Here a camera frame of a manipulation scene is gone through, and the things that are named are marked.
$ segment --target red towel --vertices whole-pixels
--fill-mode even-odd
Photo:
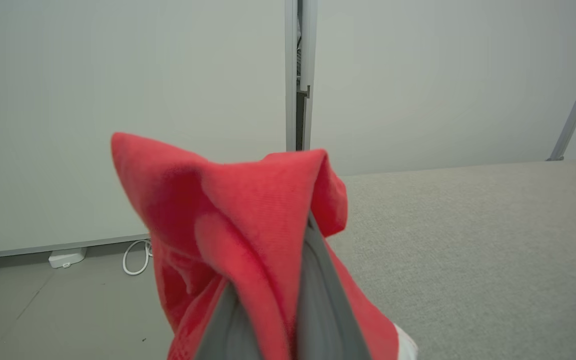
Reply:
[[[325,237],[346,226],[346,187],[324,150],[217,164],[130,134],[112,137],[114,166],[150,230],[169,360],[191,360],[232,282],[266,360],[295,358],[302,243],[309,209]],[[395,326],[328,248],[374,360],[395,360]]]

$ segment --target coiled white cable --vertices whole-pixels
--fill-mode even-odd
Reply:
[[[146,250],[146,261],[143,264],[143,267],[135,272],[132,272],[130,270],[128,270],[128,267],[126,267],[126,257],[128,256],[128,251],[130,251],[130,249],[133,248],[133,246],[139,244],[139,243],[144,243],[144,250]],[[128,274],[128,275],[139,275],[142,272],[144,272],[146,270],[146,268],[148,267],[148,259],[151,258],[153,256],[153,244],[151,244],[151,240],[148,239],[144,239],[144,240],[137,240],[134,243],[131,243],[130,246],[128,246],[128,248],[126,249],[126,252],[123,253],[123,261],[121,262],[121,264],[123,265],[123,271]]]

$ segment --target gray carpet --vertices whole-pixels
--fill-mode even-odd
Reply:
[[[576,161],[342,179],[331,245],[422,360],[576,360]]]

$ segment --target metal bracket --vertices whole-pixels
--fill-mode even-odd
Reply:
[[[297,90],[297,94],[306,95],[306,99],[310,99],[311,98],[311,85],[308,85],[308,88],[306,91]]]

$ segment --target tile floor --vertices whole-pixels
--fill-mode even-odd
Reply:
[[[173,333],[148,265],[128,276],[129,243],[94,246],[70,268],[49,252],[0,258],[0,360],[165,359]],[[139,269],[143,248],[128,266]]]

